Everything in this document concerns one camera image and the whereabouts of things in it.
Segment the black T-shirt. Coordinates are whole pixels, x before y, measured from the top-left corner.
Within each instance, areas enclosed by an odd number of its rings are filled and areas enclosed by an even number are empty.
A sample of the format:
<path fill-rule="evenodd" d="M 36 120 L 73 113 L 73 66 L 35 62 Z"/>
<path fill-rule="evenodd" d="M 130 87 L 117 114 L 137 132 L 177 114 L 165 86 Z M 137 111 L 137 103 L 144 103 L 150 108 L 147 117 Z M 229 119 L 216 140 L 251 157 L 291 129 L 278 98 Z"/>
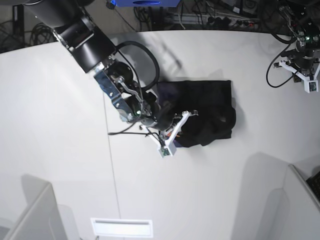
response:
<path fill-rule="evenodd" d="M 159 103 L 172 104 L 173 114 L 197 111 L 181 127 L 174 140 L 179 148 L 205 147 L 232 137 L 237 115 L 230 80 L 163 81 L 157 84 Z"/>

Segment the black keyboard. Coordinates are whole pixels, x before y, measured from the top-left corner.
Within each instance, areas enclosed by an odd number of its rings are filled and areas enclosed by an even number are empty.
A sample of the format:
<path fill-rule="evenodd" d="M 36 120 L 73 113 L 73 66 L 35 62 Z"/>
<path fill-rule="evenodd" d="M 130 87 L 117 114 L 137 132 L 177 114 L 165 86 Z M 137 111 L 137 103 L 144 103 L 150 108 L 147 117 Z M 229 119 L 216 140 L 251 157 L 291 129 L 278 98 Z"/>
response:
<path fill-rule="evenodd" d="M 314 193 L 314 195 L 316 196 L 316 198 L 320 201 L 320 172 L 308 178 L 306 182 L 309 185 L 312 192 Z"/>

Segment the blue box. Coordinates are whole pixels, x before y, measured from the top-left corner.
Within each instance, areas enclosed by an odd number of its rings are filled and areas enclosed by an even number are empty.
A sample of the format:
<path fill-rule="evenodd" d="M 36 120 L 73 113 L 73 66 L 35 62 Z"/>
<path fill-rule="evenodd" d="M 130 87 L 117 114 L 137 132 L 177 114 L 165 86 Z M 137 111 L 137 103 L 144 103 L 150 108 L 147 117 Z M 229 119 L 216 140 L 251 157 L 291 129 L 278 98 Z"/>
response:
<path fill-rule="evenodd" d="M 110 0 L 117 7 L 176 7 L 180 0 Z"/>

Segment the white partition panel left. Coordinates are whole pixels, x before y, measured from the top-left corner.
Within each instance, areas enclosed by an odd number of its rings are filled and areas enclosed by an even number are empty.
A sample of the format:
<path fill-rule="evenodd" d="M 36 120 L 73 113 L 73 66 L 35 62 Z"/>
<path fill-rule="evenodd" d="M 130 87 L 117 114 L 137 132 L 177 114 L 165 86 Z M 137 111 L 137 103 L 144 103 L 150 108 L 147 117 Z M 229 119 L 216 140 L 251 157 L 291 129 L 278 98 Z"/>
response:
<path fill-rule="evenodd" d="M 17 220 L 0 219 L 2 240 L 67 240 L 52 184 L 24 174 L 21 185 L 26 207 Z"/>

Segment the white partition panel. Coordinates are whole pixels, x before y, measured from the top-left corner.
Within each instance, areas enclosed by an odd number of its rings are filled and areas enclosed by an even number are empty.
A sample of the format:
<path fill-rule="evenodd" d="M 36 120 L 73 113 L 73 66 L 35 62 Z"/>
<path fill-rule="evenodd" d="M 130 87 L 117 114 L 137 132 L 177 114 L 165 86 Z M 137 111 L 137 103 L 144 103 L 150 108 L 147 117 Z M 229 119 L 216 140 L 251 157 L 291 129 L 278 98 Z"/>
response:
<path fill-rule="evenodd" d="M 320 202 L 294 165 L 271 191 L 261 220 L 262 240 L 318 240 Z"/>
<path fill-rule="evenodd" d="M 24 174 L 21 185 L 26 207 L 17 220 L 0 219 L 2 240 L 67 240 L 52 184 Z"/>

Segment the white partition panel right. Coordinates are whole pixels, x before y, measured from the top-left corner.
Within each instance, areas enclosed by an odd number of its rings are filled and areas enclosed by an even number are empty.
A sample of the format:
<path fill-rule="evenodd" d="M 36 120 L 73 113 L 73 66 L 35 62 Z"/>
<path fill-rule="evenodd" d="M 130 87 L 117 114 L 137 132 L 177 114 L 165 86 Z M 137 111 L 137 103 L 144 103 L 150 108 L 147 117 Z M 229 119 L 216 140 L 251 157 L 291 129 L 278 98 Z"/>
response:
<path fill-rule="evenodd" d="M 318 240 L 320 202 L 294 165 L 271 191 L 261 220 L 262 240 Z"/>

